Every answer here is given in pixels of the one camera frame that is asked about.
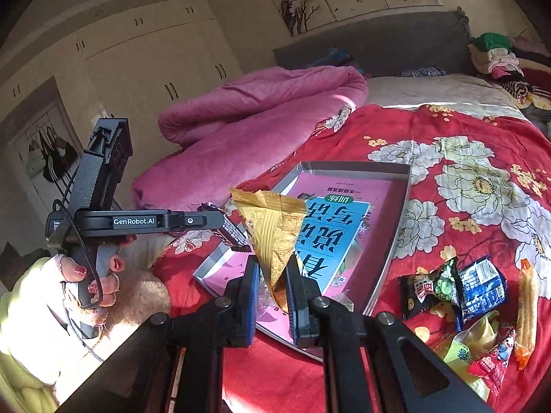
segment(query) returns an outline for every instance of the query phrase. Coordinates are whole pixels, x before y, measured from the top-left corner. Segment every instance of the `white flower pattern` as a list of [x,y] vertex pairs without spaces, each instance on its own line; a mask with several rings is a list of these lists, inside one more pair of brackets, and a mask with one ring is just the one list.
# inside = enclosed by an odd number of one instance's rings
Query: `white flower pattern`
[[525,195],[525,204],[508,207],[503,211],[501,229],[507,237],[520,242],[514,257],[520,269],[526,258],[536,269],[540,282],[540,296],[551,299],[551,213]]
[[436,216],[438,208],[431,201],[410,200],[398,234],[395,257],[413,256],[416,250],[430,253],[444,233],[444,221]]
[[494,152],[488,149],[483,142],[469,141],[466,136],[437,137],[433,144],[440,150],[445,159],[455,163],[482,161],[489,165],[488,157],[494,156]]
[[231,213],[233,213],[237,208],[238,207],[235,206],[235,202],[233,202],[233,199],[231,197],[222,207],[222,209],[228,216],[231,216]]
[[443,158],[438,148],[413,140],[389,144],[373,151],[367,158],[385,163],[404,163],[412,167],[412,185],[422,182],[429,174],[428,168],[440,163]]
[[434,177],[438,193],[454,212],[467,212],[479,225],[499,225],[503,207],[511,204],[514,188],[509,173],[480,162],[444,165]]
[[176,248],[174,254],[192,252],[200,248],[203,242],[208,242],[210,240],[212,234],[211,230],[188,231],[184,233],[172,243],[172,246]]
[[325,121],[325,128],[333,129],[333,132],[337,132],[344,125],[344,122],[348,119],[351,113],[352,107],[344,106],[340,109],[338,115],[333,115]]

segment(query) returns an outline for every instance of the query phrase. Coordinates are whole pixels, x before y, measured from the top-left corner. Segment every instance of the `black metal frame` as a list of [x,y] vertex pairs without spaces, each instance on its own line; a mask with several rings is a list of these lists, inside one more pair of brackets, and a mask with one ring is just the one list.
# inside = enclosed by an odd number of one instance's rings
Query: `black metal frame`
[[[222,210],[212,204],[202,204],[197,212],[111,211],[115,189],[132,154],[128,120],[100,118],[76,171],[68,207],[53,211],[46,221],[45,235],[49,247],[89,270],[84,281],[78,283],[76,288],[71,287],[84,308],[98,306],[103,301],[103,294],[100,293],[95,304],[91,303],[93,295],[87,289],[95,278],[94,273],[98,277],[107,276],[108,264],[105,261],[110,256],[98,253],[98,248],[107,244],[117,245],[126,235],[212,230],[235,251],[250,251],[246,237]],[[99,274],[98,269],[103,269],[105,274]],[[99,327],[73,319],[70,321],[75,333],[82,338],[92,339],[100,333]]]
[[[256,256],[249,256],[244,276],[229,281],[224,296],[186,316],[151,316],[58,413],[166,411],[182,349],[174,413],[220,412],[223,350],[252,343],[259,269]],[[328,413],[370,413],[376,403],[383,413],[492,412],[394,315],[382,312],[372,318],[349,312],[321,296],[316,281],[300,275],[294,258],[285,272],[286,289],[295,297],[290,316],[299,312],[303,301],[308,305],[308,319],[295,315],[290,320],[309,323],[296,325],[302,335],[295,334],[295,342],[323,348]],[[374,399],[362,348],[377,392]]]

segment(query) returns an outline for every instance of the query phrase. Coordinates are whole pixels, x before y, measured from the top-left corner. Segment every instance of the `black cable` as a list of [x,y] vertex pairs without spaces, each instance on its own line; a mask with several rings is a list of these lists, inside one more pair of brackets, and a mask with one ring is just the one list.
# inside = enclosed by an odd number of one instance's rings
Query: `black cable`
[[73,172],[73,175],[71,175],[71,178],[69,180],[69,183],[67,184],[67,188],[65,189],[65,193],[63,194],[63,198],[61,199],[61,203],[64,205],[65,202],[67,201],[67,196],[69,195],[69,192],[70,192],[70,188],[71,188],[71,185],[73,184],[74,182],[74,178],[76,177],[76,171],[78,171],[78,167],[80,165],[78,165],[76,167],[76,169],[74,170]]
[[94,275],[94,279],[97,282],[97,292],[98,292],[97,293],[97,301],[92,303],[90,306],[82,306],[83,309],[93,309],[93,308],[99,306],[103,302],[103,287],[101,287],[100,276],[97,274],[97,269],[96,269],[95,264],[92,262],[92,257],[90,256],[90,252],[88,251],[88,248],[86,247],[86,244],[84,243],[84,240],[83,240],[81,234],[79,233],[78,229],[76,228],[76,225],[74,224],[74,221],[71,217],[71,214],[69,213],[67,208],[65,208],[65,205],[63,205],[59,199],[55,199],[53,201],[54,211],[57,211],[57,205],[59,205],[61,210],[64,212],[65,217],[67,218],[67,220],[71,224],[71,227],[73,228],[73,230],[76,234],[76,238],[78,239],[78,242],[82,247],[82,251],[84,252],[84,256],[86,256],[86,260],[88,261],[88,266],[90,267],[90,270],[92,270],[92,274]]
[[100,363],[103,363],[105,362],[105,360],[103,360],[99,355],[96,354],[96,352],[90,347],[88,346],[88,344],[84,341],[84,339],[81,337],[81,335],[76,332],[76,329],[74,327],[74,324],[73,324],[73,320],[71,320],[71,317],[69,316],[69,309],[67,309],[67,306],[65,306],[65,297],[66,297],[66,286],[67,283],[65,281],[63,281],[61,283],[61,287],[63,288],[63,308],[65,310],[65,316],[67,317],[67,324],[69,325],[69,327],[71,328],[71,330],[73,331],[74,335],[76,336],[76,338],[82,343],[82,346],[84,346],[88,352],[90,354],[92,354]]

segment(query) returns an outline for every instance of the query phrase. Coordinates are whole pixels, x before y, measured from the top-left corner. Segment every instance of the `gray headboard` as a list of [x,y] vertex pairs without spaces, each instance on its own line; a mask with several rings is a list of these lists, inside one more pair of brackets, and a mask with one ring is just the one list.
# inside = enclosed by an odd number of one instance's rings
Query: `gray headboard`
[[279,66],[303,68],[336,46],[348,51],[372,77],[438,66],[448,74],[475,75],[467,45],[469,19],[455,12],[412,12],[345,24],[275,49]]

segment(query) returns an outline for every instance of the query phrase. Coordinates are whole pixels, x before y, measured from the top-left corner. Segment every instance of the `metal tray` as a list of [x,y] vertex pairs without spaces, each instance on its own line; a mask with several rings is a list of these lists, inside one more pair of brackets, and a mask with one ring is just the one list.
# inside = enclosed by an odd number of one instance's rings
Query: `metal tray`
[[[273,189],[274,192],[280,194],[287,194],[296,183],[299,175],[302,173],[313,174],[316,176],[329,176],[339,178],[352,178],[352,179],[367,179],[367,180],[390,180],[392,186],[389,186],[391,190],[385,195],[384,206],[376,207],[381,210],[381,214],[384,213],[384,209],[391,211],[391,214],[382,216],[382,219],[378,219],[377,223],[370,228],[377,229],[384,223],[384,230],[389,231],[385,236],[386,245],[379,244],[380,249],[375,254],[370,254],[370,250],[367,249],[362,253],[360,261],[357,263],[359,270],[369,269],[368,276],[357,276],[356,293],[360,296],[356,296],[352,301],[354,302],[354,310],[363,312],[364,315],[369,315],[375,303],[379,297],[382,287],[385,282],[385,278],[388,272],[388,267],[394,256],[394,249],[396,242],[398,241],[398,234],[400,230],[400,224],[406,201],[409,196],[410,189],[410,173],[411,169],[409,165],[403,165],[398,163],[380,163],[380,162],[341,162],[341,161],[312,161],[302,162],[293,171],[289,172]],[[239,228],[244,231],[243,225],[239,225]],[[226,262],[233,252],[224,244],[220,244],[199,266],[195,271],[194,277],[197,281],[213,296],[217,294],[209,288],[204,279],[213,272],[213,269],[220,268],[222,263]],[[377,255],[375,265],[371,265],[373,261],[372,256]],[[354,273],[348,284],[354,284]],[[289,343],[282,336],[270,331],[266,327],[257,323],[257,328],[264,333],[267,333],[272,338],[294,347],[292,343]],[[302,352],[316,360],[321,360],[321,354],[318,350],[300,350]]]

